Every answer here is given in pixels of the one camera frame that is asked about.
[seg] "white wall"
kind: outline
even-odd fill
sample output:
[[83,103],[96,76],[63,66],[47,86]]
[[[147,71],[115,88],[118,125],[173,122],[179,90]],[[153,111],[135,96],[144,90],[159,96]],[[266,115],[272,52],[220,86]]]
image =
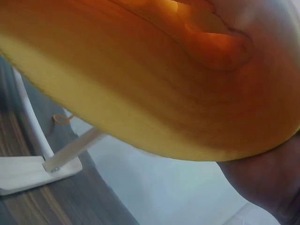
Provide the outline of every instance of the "white wall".
[[[71,126],[78,135],[91,128],[78,118]],[[141,225],[276,224],[267,212],[249,207],[216,163],[154,156],[111,136],[89,153],[107,185]]]

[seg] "wooden stand base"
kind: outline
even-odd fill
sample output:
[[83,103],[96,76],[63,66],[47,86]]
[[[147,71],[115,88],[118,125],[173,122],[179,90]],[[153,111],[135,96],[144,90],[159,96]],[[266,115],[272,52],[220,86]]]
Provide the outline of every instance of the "wooden stand base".
[[92,128],[54,155],[35,116],[22,77],[17,71],[14,75],[17,91],[43,157],[0,157],[0,195],[35,188],[80,172],[83,167],[78,155],[104,136]]
[[35,188],[80,172],[78,157],[56,172],[46,172],[42,156],[0,157],[0,195],[9,195]]

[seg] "dark wood surface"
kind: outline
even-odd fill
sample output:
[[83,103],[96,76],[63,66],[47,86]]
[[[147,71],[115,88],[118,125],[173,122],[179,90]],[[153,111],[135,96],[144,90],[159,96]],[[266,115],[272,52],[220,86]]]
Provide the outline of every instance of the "dark wood surface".
[[[26,82],[26,89],[54,151],[76,135],[69,125],[53,127],[51,117],[62,108]],[[15,91],[11,67],[0,58],[0,156],[40,155]],[[99,176],[86,152],[79,174],[23,193],[2,197],[1,225],[135,225],[137,221]]]

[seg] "hand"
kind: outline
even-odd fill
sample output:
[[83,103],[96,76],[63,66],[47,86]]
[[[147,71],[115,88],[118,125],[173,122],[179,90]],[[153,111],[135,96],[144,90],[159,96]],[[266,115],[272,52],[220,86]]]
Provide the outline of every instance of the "hand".
[[300,133],[261,155],[218,164],[244,198],[283,225],[300,224]]

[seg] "wooden floor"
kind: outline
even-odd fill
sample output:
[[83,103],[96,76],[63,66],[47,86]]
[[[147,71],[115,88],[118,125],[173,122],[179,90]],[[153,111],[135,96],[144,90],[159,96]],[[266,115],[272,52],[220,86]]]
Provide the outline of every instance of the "wooden floor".
[[[48,142],[58,151],[76,138],[70,126],[53,127],[62,108],[26,83],[31,103]],[[15,92],[11,67],[0,59],[0,156],[39,155],[36,141]],[[137,221],[96,171],[88,153],[83,171],[63,181],[0,199],[1,225],[135,225]]]

